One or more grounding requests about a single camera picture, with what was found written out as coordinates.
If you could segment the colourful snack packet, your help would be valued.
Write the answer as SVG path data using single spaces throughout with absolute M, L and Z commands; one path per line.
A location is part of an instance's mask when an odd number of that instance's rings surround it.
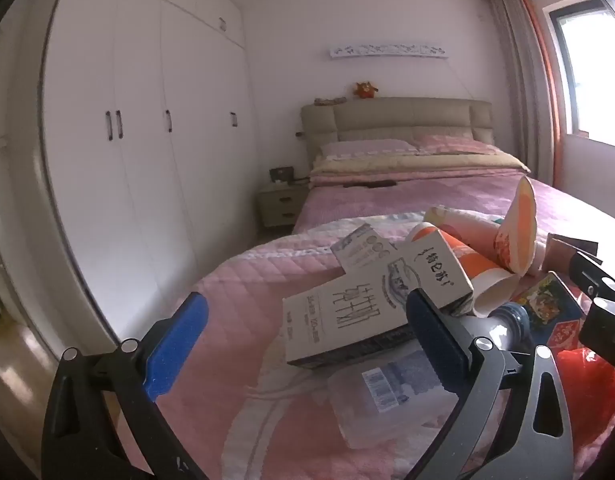
M 536 284 L 521 292 L 513 302 L 527 311 L 533 344 L 554 352 L 580 347 L 579 335 L 585 314 L 564 281 L 549 271 Z

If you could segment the orange white paper cup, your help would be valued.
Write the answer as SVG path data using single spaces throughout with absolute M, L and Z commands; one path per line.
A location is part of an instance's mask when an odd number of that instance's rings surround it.
M 471 313 L 477 318 L 487 318 L 495 309 L 509 301 L 520 278 L 429 222 L 420 222 L 405 240 L 420 240 L 432 232 L 439 232 L 452 249 L 454 256 L 466 272 L 473 288 Z

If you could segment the orange cone paper cup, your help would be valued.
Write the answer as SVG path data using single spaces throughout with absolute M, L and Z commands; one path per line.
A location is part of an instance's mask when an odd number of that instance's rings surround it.
M 513 274 L 526 274 L 535 256 L 536 233 L 534 188 L 527 177 L 522 177 L 513 203 L 494 238 L 498 261 Z

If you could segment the pink floral paper cup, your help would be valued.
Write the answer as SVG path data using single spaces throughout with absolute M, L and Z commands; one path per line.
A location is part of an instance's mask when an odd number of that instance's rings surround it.
M 423 221 L 493 261 L 505 262 L 510 255 L 509 243 L 498 233 L 504 218 L 497 214 L 435 206 L 425 212 Z

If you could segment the white milk carton box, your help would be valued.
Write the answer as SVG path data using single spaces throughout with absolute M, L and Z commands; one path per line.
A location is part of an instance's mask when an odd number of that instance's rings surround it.
M 286 298 L 286 362 L 303 368 L 340 364 L 410 340 L 406 301 L 417 288 L 440 309 L 460 309 L 471 299 L 471 281 L 440 232 Z

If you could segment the red plastic bag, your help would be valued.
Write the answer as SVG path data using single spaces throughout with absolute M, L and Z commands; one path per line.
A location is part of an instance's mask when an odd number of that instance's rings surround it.
M 556 356 L 572 426 L 574 479 L 595 462 L 615 428 L 615 368 L 592 350 Z

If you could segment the brown cardboard piece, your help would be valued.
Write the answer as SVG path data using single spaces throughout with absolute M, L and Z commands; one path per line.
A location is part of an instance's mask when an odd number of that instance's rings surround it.
M 545 255 L 542 263 L 544 272 L 569 273 L 571 259 L 578 253 L 602 264 L 598 258 L 598 243 L 592 240 L 569 237 L 561 234 L 549 233 L 545 245 Z

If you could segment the grey printed carton box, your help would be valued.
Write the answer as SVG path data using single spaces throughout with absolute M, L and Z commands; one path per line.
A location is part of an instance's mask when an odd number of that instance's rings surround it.
M 345 273 L 355 272 L 396 253 L 390 240 L 379 235 L 368 223 L 338 240 L 330 250 Z

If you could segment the pink pillow right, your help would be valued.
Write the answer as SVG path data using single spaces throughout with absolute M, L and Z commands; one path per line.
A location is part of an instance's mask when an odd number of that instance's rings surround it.
M 495 155 L 501 150 L 492 144 L 483 143 L 466 136 L 440 136 L 431 134 L 414 141 L 419 153 L 426 155 Z

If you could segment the yellow folded blanket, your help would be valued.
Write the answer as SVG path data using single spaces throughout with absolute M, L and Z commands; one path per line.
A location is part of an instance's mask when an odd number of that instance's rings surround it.
M 503 152 L 491 154 L 390 154 L 353 158 L 320 158 L 309 178 L 315 185 L 335 185 L 379 180 L 416 180 L 441 177 L 529 174 L 519 159 Z

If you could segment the beige nightstand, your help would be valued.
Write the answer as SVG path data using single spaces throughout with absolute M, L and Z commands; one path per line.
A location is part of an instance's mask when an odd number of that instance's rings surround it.
M 270 183 L 257 195 L 258 211 L 265 228 L 294 226 L 309 195 L 306 184 Z

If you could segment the white wardrobe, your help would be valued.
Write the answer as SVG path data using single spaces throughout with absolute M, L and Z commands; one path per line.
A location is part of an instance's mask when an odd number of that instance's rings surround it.
M 46 167 L 102 325 L 141 337 L 256 230 L 257 140 L 230 0 L 58 0 Z

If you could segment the black device on nightstand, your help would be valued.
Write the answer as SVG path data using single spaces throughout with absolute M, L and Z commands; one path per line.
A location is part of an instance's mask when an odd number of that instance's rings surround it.
M 268 170 L 268 174 L 270 175 L 273 183 L 290 184 L 296 180 L 296 176 L 294 175 L 294 167 L 292 166 L 274 167 Z

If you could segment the pink pillow left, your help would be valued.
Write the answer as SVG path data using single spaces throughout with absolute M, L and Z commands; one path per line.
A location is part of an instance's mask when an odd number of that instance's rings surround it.
M 326 158 L 348 158 L 383 154 L 417 153 L 416 146 L 394 139 L 331 142 L 321 146 Z

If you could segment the orange plush toy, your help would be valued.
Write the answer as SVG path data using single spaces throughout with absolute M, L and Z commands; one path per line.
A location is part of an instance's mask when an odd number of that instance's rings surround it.
M 373 99 L 378 89 L 369 81 L 358 82 L 354 89 L 354 95 L 358 99 Z

